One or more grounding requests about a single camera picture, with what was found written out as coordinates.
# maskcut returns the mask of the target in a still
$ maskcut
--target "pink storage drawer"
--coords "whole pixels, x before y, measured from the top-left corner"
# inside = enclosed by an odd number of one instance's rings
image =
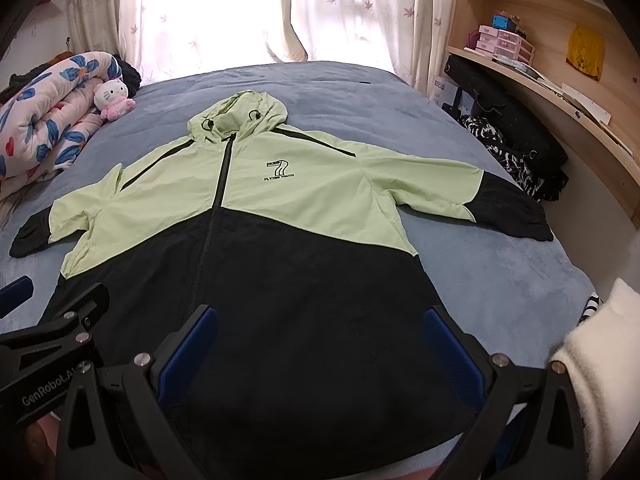
[[[515,43],[527,52],[533,52],[535,50],[532,44],[530,44],[527,40],[524,40],[520,35],[514,34],[513,32],[499,30],[498,39],[508,41],[509,43]]]
[[[484,32],[480,34],[480,41],[484,41],[485,43],[488,43],[490,45],[498,44],[497,36],[490,36],[489,34],[485,34]]]
[[[482,50],[486,50],[487,52],[495,51],[494,44],[487,43],[486,41],[481,41],[481,40],[478,40],[478,44],[476,45],[476,48],[481,48]]]
[[[499,46],[500,48],[505,48],[510,52],[519,52],[520,45],[517,43],[511,43],[511,41],[501,40],[500,38],[495,38],[495,46]]]
[[[480,25],[480,33],[494,36],[496,38],[498,37],[498,29],[495,27],[489,27],[488,25]]]
[[[512,52],[511,50],[506,50],[504,48],[500,48],[499,46],[495,47],[494,50],[495,54],[500,54],[501,56],[505,56],[508,57],[509,59],[516,59],[518,61],[521,61],[523,63],[526,64],[531,64],[531,56],[529,55],[528,52]]]

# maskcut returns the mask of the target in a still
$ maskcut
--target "bed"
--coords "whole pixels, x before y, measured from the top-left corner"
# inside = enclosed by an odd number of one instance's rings
[[[0,320],[0,332],[38,322],[52,294],[68,238],[15,260],[8,250],[33,213],[79,187],[100,180],[186,133],[187,120],[235,92],[268,92],[289,111],[287,123],[324,130],[346,140],[397,152],[469,162],[509,178],[482,144],[444,111],[394,75],[336,62],[274,64],[223,70],[146,86],[134,112],[102,127],[71,168],[34,186],[0,232],[0,286],[24,274],[34,295]],[[489,229],[401,209],[408,238],[444,305],[489,353],[504,352],[520,365],[543,366],[577,323],[593,291],[560,243],[507,237]],[[440,463],[454,439],[401,463],[367,474],[389,478]]]

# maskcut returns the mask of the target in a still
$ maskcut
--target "stuffed toy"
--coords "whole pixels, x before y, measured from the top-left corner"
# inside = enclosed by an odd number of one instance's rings
[[[100,110],[100,117],[115,121],[136,107],[133,99],[128,99],[129,90],[119,79],[112,79],[94,88],[94,104]]]

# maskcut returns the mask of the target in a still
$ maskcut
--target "black sleeve cuff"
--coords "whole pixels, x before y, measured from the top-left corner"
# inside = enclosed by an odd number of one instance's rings
[[[9,249],[9,256],[23,258],[28,254],[43,250],[49,243],[51,230],[49,229],[49,206],[29,217],[25,224],[15,235],[14,242]]]
[[[541,242],[554,239],[542,206],[516,185],[486,171],[476,196],[465,207],[479,224],[509,236]]]

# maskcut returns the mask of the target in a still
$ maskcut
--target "wall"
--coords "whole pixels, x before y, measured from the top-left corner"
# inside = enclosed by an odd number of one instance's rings
[[[608,297],[618,277],[640,291],[640,231],[593,171],[564,148],[569,183],[558,202],[545,204],[549,225],[601,297]]]
[[[35,7],[0,61],[0,89],[8,85],[11,74],[27,73],[67,50],[68,36],[66,0]]]

